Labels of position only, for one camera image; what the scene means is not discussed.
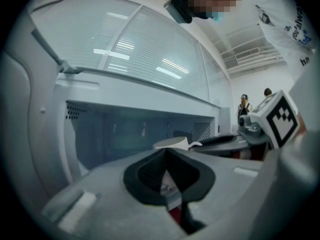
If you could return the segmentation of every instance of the dark hair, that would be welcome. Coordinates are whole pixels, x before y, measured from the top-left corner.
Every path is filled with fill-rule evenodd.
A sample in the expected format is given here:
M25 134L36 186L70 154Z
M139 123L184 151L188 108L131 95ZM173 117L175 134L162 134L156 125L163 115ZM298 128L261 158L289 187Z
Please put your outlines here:
M271 95L271 94L272 94L272 91L269 88L264 90L264 96L268 96L268 95Z

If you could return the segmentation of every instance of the headset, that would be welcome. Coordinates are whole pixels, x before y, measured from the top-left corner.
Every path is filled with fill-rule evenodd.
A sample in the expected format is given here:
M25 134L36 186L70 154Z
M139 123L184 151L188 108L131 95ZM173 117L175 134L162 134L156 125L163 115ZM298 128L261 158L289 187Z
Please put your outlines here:
M169 0L163 6L178 24L190 24L192 18L218 20L217 12L194 12L188 0Z

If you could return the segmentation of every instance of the perforated vent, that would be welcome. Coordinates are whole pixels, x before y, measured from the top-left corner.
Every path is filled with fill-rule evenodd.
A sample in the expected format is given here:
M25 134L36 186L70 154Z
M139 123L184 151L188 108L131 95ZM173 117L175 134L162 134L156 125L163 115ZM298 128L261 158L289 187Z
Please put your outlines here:
M66 107L66 120L77 120L82 113L87 113L86 109L67 105Z
M193 141L200 142L210 137L209 122L195 122L193 124Z

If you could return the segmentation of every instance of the ceiling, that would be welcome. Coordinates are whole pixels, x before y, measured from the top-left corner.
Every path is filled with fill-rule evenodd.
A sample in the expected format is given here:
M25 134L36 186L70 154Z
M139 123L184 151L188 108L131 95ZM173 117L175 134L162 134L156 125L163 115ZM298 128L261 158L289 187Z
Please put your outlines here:
M237 1L222 19L193 19L221 53L230 75L283 62L281 55L266 40L259 15L249 0Z

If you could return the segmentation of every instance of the mug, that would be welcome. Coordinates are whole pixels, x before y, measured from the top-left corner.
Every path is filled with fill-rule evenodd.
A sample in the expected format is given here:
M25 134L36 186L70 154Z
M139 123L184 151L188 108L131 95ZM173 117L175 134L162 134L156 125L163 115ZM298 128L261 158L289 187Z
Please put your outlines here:
M161 140L155 144L153 144L154 149L181 149L188 151L193 146L202 146L200 142L194 141L191 144L188 143L187 137L175 137Z

